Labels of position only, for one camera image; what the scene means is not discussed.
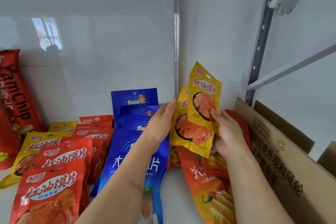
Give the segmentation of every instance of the hand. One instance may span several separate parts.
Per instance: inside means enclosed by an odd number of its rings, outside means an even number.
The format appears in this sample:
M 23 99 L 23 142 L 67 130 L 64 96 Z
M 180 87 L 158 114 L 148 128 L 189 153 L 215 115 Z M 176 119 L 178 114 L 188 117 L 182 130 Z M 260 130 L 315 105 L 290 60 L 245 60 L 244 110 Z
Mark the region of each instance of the hand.
M 144 137 L 153 143 L 154 152 L 157 151 L 160 143 L 166 138 L 170 131 L 171 120 L 176 109 L 176 104 L 177 100 L 172 98 L 169 103 L 162 105 L 149 120 L 143 132 Z
M 212 117 L 219 123 L 219 134 L 214 139 L 214 146 L 217 151 L 225 158 L 236 154 L 237 150 L 248 149 L 242 130 L 238 123 L 231 118 L 224 110 L 219 115 L 214 109 L 210 110 Z

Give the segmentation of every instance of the person's left hand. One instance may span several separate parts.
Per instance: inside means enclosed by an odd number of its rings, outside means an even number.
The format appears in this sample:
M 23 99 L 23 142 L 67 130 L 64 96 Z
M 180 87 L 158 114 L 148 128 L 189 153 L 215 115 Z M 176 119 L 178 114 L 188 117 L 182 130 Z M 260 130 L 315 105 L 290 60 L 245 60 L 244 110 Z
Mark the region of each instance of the person's left hand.
M 162 105 L 149 120 L 143 135 L 146 139 L 153 142 L 154 152 L 160 146 L 163 139 L 170 131 L 171 121 L 176 109 L 177 100 L 172 98 L 169 103 Z

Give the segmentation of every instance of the person's right arm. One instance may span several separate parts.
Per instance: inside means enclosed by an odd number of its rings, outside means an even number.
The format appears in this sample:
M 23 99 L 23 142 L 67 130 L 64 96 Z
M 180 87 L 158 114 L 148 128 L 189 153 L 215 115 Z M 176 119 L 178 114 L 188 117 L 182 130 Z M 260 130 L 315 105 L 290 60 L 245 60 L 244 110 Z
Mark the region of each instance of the person's right arm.
M 263 175 L 244 140 L 238 123 L 225 111 L 212 117 L 219 123 L 220 137 L 214 145 L 225 158 L 238 224 L 294 224 Z

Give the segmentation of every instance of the blue snack package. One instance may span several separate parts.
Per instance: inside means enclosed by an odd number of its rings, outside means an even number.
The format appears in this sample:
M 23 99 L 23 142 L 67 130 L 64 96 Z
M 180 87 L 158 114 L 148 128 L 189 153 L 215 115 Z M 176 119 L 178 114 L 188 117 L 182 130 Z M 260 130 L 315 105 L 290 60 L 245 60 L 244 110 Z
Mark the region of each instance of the blue snack package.
M 102 174 L 99 175 L 97 182 L 94 184 L 92 191 L 90 192 L 90 197 L 97 196 L 101 179 L 102 179 Z
M 152 116 L 141 116 L 136 114 L 129 114 L 123 119 L 120 128 L 128 130 L 144 131 Z
M 147 105 L 147 106 L 139 106 L 139 105 L 124 105 L 120 107 L 118 123 L 117 127 L 121 128 L 121 125 L 124 123 L 125 117 L 130 114 L 136 114 L 141 116 L 153 116 L 161 105 Z
M 98 193 L 107 184 L 110 177 L 122 163 L 126 154 L 138 140 L 142 131 L 130 131 L 115 128 L 110 151 L 102 172 Z M 142 208 L 139 224 L 163 224 L 163 212 L 160 197 L 160 188 L 168 163 L 169 134 L 152 155 L 145 178 L 145 187 L 142 194 Z
M 113 116 L 118 122 L 120 107 L 124 105 L 158 105 L 158 91 L 153 89 L 111 91 Z

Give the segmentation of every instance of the cardboard box flap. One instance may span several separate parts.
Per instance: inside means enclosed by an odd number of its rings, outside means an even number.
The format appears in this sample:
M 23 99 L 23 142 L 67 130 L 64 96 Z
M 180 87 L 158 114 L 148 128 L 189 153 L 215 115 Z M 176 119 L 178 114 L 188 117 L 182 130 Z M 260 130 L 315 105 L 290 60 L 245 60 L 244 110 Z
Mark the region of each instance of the cardboard box flap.
M 269 123 L 281 131 L 293 143 L 299 146 L 305 153 L 309 154 L 315 142 L 307 137 L 304 133 L 280 117 L 267 106 L 259 101 L 255 101 L 254 110 L 264 117 Z
M 336 223 L 335 178 L 244 101 L 237 98 L 234 110 L 248 123 L 251 152 L 294 222 Z
M 317 160 L 322 167 L 336 177 L 336 142 L 332 141 Z

